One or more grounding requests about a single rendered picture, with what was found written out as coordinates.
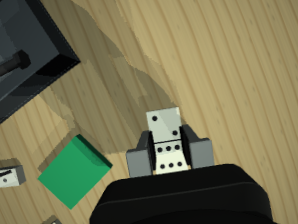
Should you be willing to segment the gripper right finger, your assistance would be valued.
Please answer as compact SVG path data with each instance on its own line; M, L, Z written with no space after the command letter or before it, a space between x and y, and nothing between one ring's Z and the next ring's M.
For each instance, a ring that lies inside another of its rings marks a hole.
M186 165L191 169L214 166L212 141L208 137L199 138L188 124L181 126L179 131Z

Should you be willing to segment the cream domino tile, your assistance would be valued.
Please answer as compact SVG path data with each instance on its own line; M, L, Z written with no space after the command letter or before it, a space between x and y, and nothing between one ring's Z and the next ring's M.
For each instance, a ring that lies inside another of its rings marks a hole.
M56 219L54 222L52 222L51 224L62 224L58 219Z

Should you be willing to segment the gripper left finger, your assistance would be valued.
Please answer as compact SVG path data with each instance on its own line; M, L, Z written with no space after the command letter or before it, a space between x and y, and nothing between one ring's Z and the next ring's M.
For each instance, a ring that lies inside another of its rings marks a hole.
M127 150L125 155L130 178L153 175L156 151L152 131L143 131L136 148Z

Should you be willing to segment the dark grey rack of labelled bins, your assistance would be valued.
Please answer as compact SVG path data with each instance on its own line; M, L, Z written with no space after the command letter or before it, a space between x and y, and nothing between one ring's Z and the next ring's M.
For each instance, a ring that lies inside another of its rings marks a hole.
M0 65L21 49L31 64L0 77L0 124L81 62L40 0L0 0Z

